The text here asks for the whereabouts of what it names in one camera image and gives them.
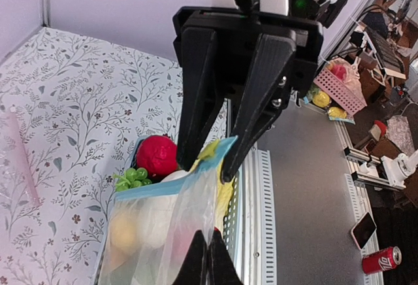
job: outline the yellow fruit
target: yellow fruit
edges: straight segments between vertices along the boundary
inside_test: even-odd
[[[110,242],[130,256],[138,248],[136,217],[119,212],[110,220]]]
[[[330,107],[328,110],[328,115],[337,118],[347,118],[347,112],[340,109],[339,107]]]
[[[317,107],[324,108],[327,107],[329,103],[331,103],[331,98],[324,91],[320,91],[314,95],[314,97],[312,98],[312,102]]]
[[[124,254],[119,248],[115,247],[114,245],[110,245],[110,259],[106,265],[106,270],[108,272],[112,272],[124,264],[126,261],[129,260],[129,256]]]

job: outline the gray metal panel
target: gray metal panel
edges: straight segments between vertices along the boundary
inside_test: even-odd
[[[272,159],[278,284],[363,284],[334,123],[293,104],[258,142]]]

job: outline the clear plastic bag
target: clear plastic bag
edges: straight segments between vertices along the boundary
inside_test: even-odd
[[[415,152],[410,124],[405,116],[393,116],[387,121],[387,137],[407,156]]]
[[[0,114],[0,203],[9,205],[18,199],[14,192],[23,192],[28,202],[39,205],[16,115],[6,111]]]
[[[334,66],[344,66],[346,68],[347,73],[342,82],[351,92],[353,92],[357,99],[361,100],[362,103],[366,103],[363,92],[361,90],[358,67],[356,65],[350,64],[342,58],[333,59],[332,64]]]
[[[196,231],[215,226],[217,168],[234,142],[185,177],[121,192],[112,210],[99,285],[171,285]]]

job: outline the pink plastic basket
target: pink plastic basket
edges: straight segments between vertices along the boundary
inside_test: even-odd
[[[323,69],[313,83],[327,93],[331,99],[336,101],[350,115],[354,115],[367,106],[364,101],[361,101],[328,69]]]

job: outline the red soda can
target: red soda can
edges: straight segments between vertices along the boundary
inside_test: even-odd
[[[396,269],[402,261],[402,254],[398,247],[389,247],[374,254],[369,254],[362,260],[363,271],[373,274]]]

